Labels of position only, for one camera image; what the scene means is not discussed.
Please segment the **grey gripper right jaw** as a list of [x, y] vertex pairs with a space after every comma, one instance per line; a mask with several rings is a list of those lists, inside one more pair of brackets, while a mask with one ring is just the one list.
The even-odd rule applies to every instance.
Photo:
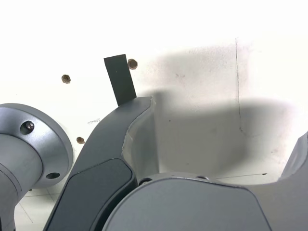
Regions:
[[301, 136], [277, 182], [233, 185], [197, 178], [153, 180], [112, 211], [105, 231], [305, 231], [308, 137]]

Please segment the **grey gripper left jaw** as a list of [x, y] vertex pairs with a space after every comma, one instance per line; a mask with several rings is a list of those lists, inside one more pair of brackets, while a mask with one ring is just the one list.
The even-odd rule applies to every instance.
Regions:
[[84, 144], [45, 225], [47, 231], [100, 231], [139, 180], [159, 171], [155, 102], [139, 97], [107, 115]]

